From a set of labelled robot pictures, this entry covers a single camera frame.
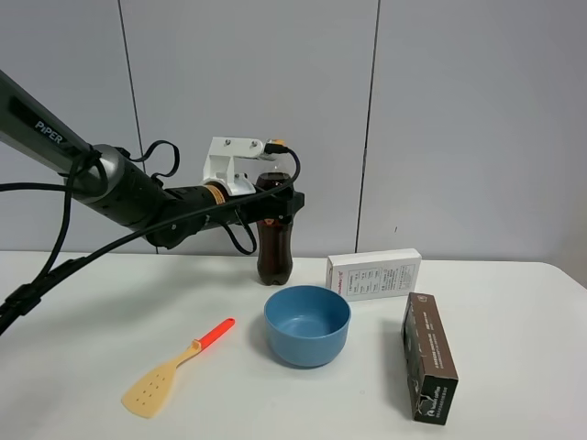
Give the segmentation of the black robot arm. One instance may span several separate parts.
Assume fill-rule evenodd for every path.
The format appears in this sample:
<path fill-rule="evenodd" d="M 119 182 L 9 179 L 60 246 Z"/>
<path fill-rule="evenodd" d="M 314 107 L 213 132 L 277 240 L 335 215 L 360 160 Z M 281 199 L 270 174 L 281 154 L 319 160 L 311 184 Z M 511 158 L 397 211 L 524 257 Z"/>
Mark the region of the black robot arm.
<path fill-rule="evenodd" d="M 81 204 L 132 231 L 154 247 L 172 249 L 187 237 L 222 225 L 247 225 L 294 216 L 305 204 L 290 177 L 263 190 L 236 170 L 238 159 L 274 160 L 284 145 L 254 138 L 212 139 L 196 186 L 165 188 L 122 148 L 91 145 L 6 74 L 1 76 L 1 140 L 66 178 L 80 167 L 72 196 Z"/>

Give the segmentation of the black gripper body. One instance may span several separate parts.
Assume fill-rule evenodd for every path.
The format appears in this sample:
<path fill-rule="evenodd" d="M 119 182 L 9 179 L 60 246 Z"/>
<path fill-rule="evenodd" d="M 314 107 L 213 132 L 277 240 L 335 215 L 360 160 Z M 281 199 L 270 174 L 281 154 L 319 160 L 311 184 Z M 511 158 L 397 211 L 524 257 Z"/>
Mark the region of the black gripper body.
<path fill-rule="evenodd" d="M 266 220 L 288 225 L 305 206 L 305 195 L 293 187 L 253 202 L 243 202 L 243 199 L 247 198 L 250 198 L 250 195 L 237 199 L 238 205 L 231 212 L 232 225 L 248 225 Z"/>

